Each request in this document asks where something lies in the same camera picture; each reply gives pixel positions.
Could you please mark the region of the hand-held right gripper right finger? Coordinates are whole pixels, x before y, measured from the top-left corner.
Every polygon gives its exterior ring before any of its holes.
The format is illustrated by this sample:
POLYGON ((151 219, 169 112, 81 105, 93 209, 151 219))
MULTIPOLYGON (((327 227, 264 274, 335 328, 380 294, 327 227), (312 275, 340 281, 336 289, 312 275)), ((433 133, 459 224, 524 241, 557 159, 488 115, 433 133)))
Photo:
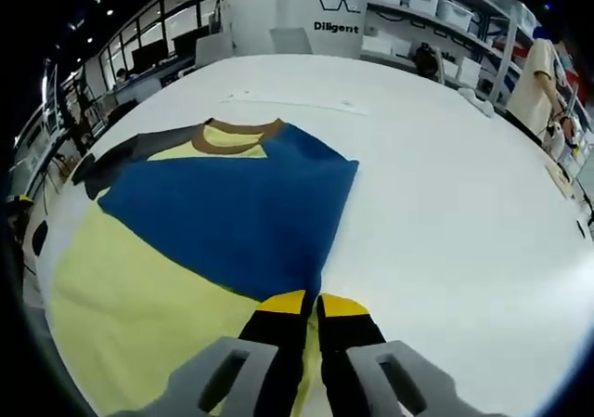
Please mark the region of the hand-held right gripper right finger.
POLYGON ((335 416, 456 416, 453 379, 400 341, 368 310, 329 293, 316 303, 322 380, 335 416))

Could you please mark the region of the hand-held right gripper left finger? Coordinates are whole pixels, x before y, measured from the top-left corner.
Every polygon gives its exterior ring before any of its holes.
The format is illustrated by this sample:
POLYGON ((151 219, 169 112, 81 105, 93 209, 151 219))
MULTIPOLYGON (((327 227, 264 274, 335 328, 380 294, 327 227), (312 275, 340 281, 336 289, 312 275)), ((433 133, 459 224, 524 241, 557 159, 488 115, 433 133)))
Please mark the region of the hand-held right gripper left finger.
POLYGON ((225 337, 172 374, 168 416, 289 416, 303 378, 306 292, 258 305, 236 338, 225 337))

